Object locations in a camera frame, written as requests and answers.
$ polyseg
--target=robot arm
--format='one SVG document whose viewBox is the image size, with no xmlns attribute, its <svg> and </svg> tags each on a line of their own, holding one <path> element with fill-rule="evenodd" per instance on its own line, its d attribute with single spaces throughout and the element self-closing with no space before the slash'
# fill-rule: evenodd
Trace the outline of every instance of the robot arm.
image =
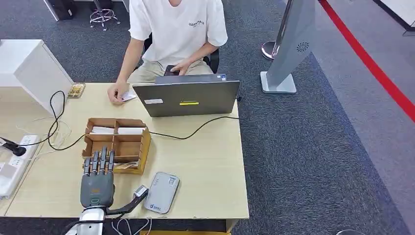
<svg viewBox="0 0 415 235">
<path fill-rule="evenodd" d="M 95 151 L 93 158 L 84 161 L 84 174 L 81 182 L 81 204 L 85 208 L 79 221 L 66 235 L 101 235 L 105 216 L 130 213 L 148 194 L 148 188 L 141 185 L 133 194 L 133 200 L 122 208 L 110 210 L 114 202 L 114 156 L 112 150 L 107 160 L 107 147 L 103 147 L 101 157 Z"/>
</svg>

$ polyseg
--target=khaki pants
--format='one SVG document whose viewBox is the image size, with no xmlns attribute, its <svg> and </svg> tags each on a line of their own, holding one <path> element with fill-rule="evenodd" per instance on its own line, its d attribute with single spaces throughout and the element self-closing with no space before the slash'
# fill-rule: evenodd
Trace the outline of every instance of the khaki pants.
<svg viewBox="0 0 415 235">
<path fill-rule="evenodd" d="M 129 83 L 154 83 L 157 76 L 163 76 L 165 70 L 159 62 L 144 61 L 128 78 Z M 212 69 L 203 60 L 189 66 L 186 75 L 213 74 Z"/>
</svg>

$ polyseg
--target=person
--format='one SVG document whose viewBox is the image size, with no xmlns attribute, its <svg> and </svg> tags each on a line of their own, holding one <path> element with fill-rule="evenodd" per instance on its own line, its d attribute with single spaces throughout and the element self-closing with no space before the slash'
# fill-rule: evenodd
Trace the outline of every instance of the person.
<svg viewBox="0 0 415 235">
<path fill-rule="evenodd" d="M 129 90 L 129 83 L 154 83 L 168 65 L 179 75 L 212 74 L 203 57 L 228 40 L 222 0 L 130 0 L 131 40 L 116 82 L 108 89 L 115 104 Z M 153 43 L 144 63 L 134 71 L 144 41 Z"/>
</svg>

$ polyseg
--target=white cabinet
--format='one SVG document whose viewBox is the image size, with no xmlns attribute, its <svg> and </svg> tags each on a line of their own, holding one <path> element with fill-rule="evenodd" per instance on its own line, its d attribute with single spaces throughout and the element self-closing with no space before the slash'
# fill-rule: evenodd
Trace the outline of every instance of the white cabinet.
<svg viewBox="0 0 415 235">
<path fill-rule="evenodd" d="M 415 27 L 415 0 L 380 0 L 407 25 Z"/>
<path fill-rule="evenodd" d="M 51 96 L 56 91 L 68 94 L 72 79 L 42 40 L 0 41 L 0 87 L 22 87 L 50 114 Z M 62 96 L 52 105 L 57 115 L 62 110 Z"/>
</svg>

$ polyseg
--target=small box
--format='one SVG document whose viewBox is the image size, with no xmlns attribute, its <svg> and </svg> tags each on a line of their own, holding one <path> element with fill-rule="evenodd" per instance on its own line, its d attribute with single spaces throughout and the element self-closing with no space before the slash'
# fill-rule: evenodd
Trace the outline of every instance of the small box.
<svg viewBox="0 0 415 235">
<path fill-rule="evenodd" d="M 113 128 L 112 134 L 92 134 L 94 126 Z M 118 134 L 120 127 L 145 128 L 141 134 Z M 101 151 L 106 146 L 108 154 L 115 151 L 114 173 L 140 174 L 144 173 L 150 148 L 151 135 L 147 126 L 136 119 L 90 118 L 85 129 L 86 148 L 82 151 L 83 158 L 90 158 L 95 151 Z"/>
</svg>

